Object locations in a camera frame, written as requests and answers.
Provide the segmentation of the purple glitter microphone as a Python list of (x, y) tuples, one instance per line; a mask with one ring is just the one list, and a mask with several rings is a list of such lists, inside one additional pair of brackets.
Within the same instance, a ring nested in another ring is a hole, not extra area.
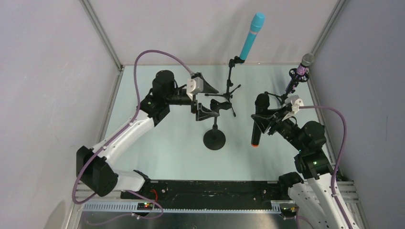
[(301, 63), (299, 64), (299, 66), (309, 68), (313, 64), (314, 60), (315, 60), (315, 56), (312, 53), (306, 53), (302, 57), (302, 60), (301, 60)]

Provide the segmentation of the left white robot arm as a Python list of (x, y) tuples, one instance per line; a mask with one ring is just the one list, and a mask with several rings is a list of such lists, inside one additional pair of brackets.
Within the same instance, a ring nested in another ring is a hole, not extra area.
[(143, 134), (156, 127), (170, 112), (170, 105), (189, 105), (197, 121), (218, 117), (218, 112), (204, 107), (196, 95), (217, 94), (201, 73), (194, 73), (183, 86), (178, 86), (173, 72), (156, 73), (152, 88), (129, 118), (107, 139), (91, 148), (82, 146), (76, 153), (76, 171), (79, 180), (94, 194), (104, 197), (113, 190), (138, 191), (146, 181), (141, 172), (113, 169), (117, 159)]

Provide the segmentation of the round base microphone stand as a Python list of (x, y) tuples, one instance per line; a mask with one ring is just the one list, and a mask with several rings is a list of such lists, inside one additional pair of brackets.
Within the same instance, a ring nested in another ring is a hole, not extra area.
[[(219, 102), (212, 99), (210, 109), (219, 113), (220, 110), (228, 110), (232, 107), (232, 104), (228, 101)], [(218, 129), (217, 117), (214, 118), (214, 123), (211, 130), (208, 130), (203, 136), (204, 145), (210, 150), (219, 150), (223, 148), (226, 143), (225, 134)]]

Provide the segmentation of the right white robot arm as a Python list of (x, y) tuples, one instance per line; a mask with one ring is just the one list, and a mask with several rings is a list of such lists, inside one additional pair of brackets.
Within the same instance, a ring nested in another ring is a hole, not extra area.
[(280, 134), (297, 151), (294, 157), (296, 173), (279, 177), (287, 188), (287, 195), (298, 206), (296, 220), (304, 221), (312, 229), (357, 229), (352, 213), (344, 203), (337, 185), (339, 164), (327, 159), (323, 145), (326, 143), (325, 127), (309, 121), (302, 127), (290, 120), (298, 111), (309, 106), (289, 104), (279, 109), (256, 105), (254, 131), (251, 144), (258, 145), (262, 134)]

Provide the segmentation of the tripod shock mount stand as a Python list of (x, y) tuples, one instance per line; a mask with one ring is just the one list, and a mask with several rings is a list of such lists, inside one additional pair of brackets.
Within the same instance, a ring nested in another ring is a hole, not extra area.
[(309, 68), (299, 66), (298, 68), (290, 69), (288, 74), (290, 76), (290, 81), (283, 95), (276, 95), (269, 92), (264, 92), (264, 94), (266, 95), (276, 97), (280, 105), (283, 105), (288, 96), (296, 91), (299, 83), (306, 83), (309, 80)]

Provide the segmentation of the black microphone orange end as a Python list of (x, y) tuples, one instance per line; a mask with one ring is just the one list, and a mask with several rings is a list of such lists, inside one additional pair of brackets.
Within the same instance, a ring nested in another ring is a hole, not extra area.
[[(270, 99), (266, 93), (261, 93), (257, 96), (255, 100), (255, 115), (264, 115), (270, 106)], [(260, 127), (254, 121), (253, 132), (251, 138), (251, 145), (253, 147), (258, 147), (262, 131)]]

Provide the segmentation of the small tripod clip stand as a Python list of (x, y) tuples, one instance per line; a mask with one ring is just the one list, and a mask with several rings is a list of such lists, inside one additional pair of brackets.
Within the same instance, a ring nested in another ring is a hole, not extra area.
[(231, 87), (234, 85), (233, 82), (231, 81), (231, 74), (232, 74), (232, 69), (235, 67), (236, 64), (243, 64), (245, 61), (242, 60), (239, 56), (235, 56), (234, 58), (229, 60), (228, 67), (229, 67), (229, 72), (228, 72), (228, 78), (226, 81), (226, 92), (224, 94), (204, 94), (205, 96), (218, 96), (218, 97), (223, 97), (227, 102), (231, 104), (231, 110), (233, 113), (233, 116), (236, 117), (236, 112), (233, 109), (233, 105), (231, 102), (231, 99), (233, 98), (233, 93), (241, 87), (239, 84), (236, 88), (233, 90), (230, 90)]

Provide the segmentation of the blue microphone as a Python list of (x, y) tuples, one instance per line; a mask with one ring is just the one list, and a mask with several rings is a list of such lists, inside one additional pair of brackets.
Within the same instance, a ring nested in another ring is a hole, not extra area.
[(254, 15), (254, 17), (251, 21), (251, 24), (250, 24), (250, 29), (247, 34), (246, 40), (241, 49), (241, 53), (239, 55), (241, 63), (244, 63), (246, 61), (248, 54), (256, 39), (256, 36), (258, 35), (258, 33), (260, 32), (260, 30), (262, 29), (262, 27), (264, 25), (265, 19), (266, 19), (266, 16), (261, 12), (258, 12)]

